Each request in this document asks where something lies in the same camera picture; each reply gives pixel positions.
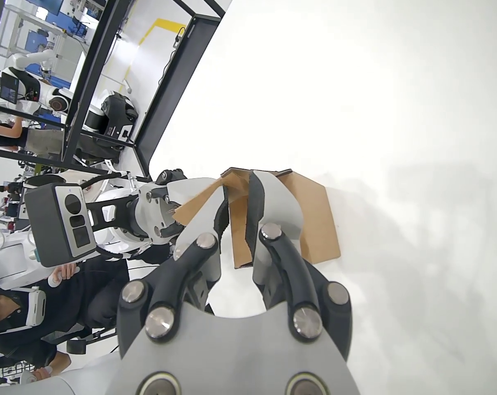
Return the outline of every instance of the window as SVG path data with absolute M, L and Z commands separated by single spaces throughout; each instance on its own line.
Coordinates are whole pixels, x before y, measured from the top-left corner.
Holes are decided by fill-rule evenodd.
M 46 11 L 46 9 L 44 9 L 43 7 L 39 7 L 38 9 L 36 9 L 35 16 L 41 19 L 42 21 L 45 21 L 48 13 L 49 12 Z

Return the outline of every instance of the cardboard flap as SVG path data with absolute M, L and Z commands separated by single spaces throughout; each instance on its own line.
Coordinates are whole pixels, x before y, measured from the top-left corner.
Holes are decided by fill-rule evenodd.
M 296 172 L 279 179 L 302 209 L 300 245 L 303 258 L 313 264 L 339 258 L 337 228 L 325 187 Z
M 188 225 L 214 191 L 220 186 L 225 186 L 228 190 L 230 230 L 236 268 L 252 264 L 250 249 L 245 241 L 250 171 L 231 167 L 208 188 L 176 209 L 173 215 L 176 221 Z M 276 176 L 300 204 L 304 222 L 300 236 L 303 258 L 313 264 L 338 258 L 340 250 L 337 231 L 325 187 L 291 169 L 269 173 Z

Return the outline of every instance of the display stand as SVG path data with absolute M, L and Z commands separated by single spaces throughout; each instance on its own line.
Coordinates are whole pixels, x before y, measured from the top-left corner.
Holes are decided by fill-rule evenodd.
M 94 167 L 85 166 L 75 158 L 77 143 L 82 134 L 97 139 L 107 140 L 101 134 L 83 130 L 83 123 L 86 118 L 89 104 L 95 92 L 98 79 L 102 74 L 102 68 L 110 52 L 111 44 L 117 34 L 119 25 L 126 16 L 131 0 L 108 0 L 104 11 L 100 17 L 97 30 L 94 34 L 92 44 L 86 55 L 86 60 L 79 75 L 79 81 L 72 97 L 70 109 L 66 121 L 60 124 L 64 131 L 64 141 L 62 157 L 60 160 L 47 158 L 36 158 L 16 152 L 0 149 L 1 158 L 10 158 L 23 162 L 37 162 L 39 164 L 59 167 L 61 169 L 79 170 L 88 173 L 106 174 L 107 171 Z M 225 14 L 225 11 L 215 2 L 215 0 L 203 0 L 217 13 L 218 17 L 196 15 L 182 0 L 173 0 L 177 5 L 187 11 L 192 20 L 185 31 L 180 45 L 174 53 L 171 62 L 166 68 L 166 73 L 158 87 L 158 91 L 151 102 L 150 108 L 144 119 L 144 124 L 138 130 L 136 140 L 131 143 L 110 139 L 117 145 L 132 148 L 139 160 L 145 178 L 149 179 L 149 160 L 162 137 L 162 133 L 170 120 L 177 102 L 181 98 L 186 85 L 190 81 L 201 56 L 204 53 L 217 25 Z M 2 15 L 4 0 L 0 0 L 0 17 Z M 16 112 L 12 109 L 0 106 L 0 111 L 11 115 L 35 120 L 41 123 L 49 123 L 57 126 L 56 122 L 51 122 L 41 117 L 27 115 Z

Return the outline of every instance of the hand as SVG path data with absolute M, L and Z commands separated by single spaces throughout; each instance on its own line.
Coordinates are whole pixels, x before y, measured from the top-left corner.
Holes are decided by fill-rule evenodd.
M 62 275 L 62 280 L 71 279 L 71 277 L 75 274 L 76 267 L 77 265 L 72 262 L 70 264 L 64 264 L 60 267 L 55 268 L 55 271 L 53 271 L 53 279 L 57 283 L 60 282 L 60 278 L 58 277 L 59 273 Z
M 31 374 L 36 377 L 36 381 L 44 380 L 51 377 L 51 374 L 49 374 L 49 372 L 47 372 L 47 369 L 45 369 L 44 367 L 35 369 Z

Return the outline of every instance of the yellow floor marking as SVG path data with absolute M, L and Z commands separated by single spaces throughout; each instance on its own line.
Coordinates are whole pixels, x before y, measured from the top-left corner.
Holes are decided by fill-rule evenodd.
M 153 30 L 155 28 L 162 28 L 162 29 L 168 30 L 169 32 L 172 32 L 172 33 L 178 33 L 179 31 L 181 31 L 181 29 L 186 28 L 186 25 L 185 24 L 179 24 L 178 22 L 175 22 L 175 21 L 169 21 L 168 19 L 157 18 L 155 20 L 155 22 L 151 25 L 151 27 L 148 29 L 148 31 L 146 32 L 146 34 L 139 41 L 138 47 L 137 47 L 137 49 L 135 51 L 135 55 L 137 55 L 139 47 L 146 40 L 146 38 L 149 36 L 149 34 L 151 32 L 153 32 Z M 126 70 L 126 73 L 124 74 L 124 79 L 128 78 L 128 75 L 130 74 L 130 70 L 132 69 L 132 64 L 133 64 L 134 61 L 135 61 L 135 56 L 132 59 L 132 62 L 130 63 L 130 65 L 128 66 L 128 69 Z

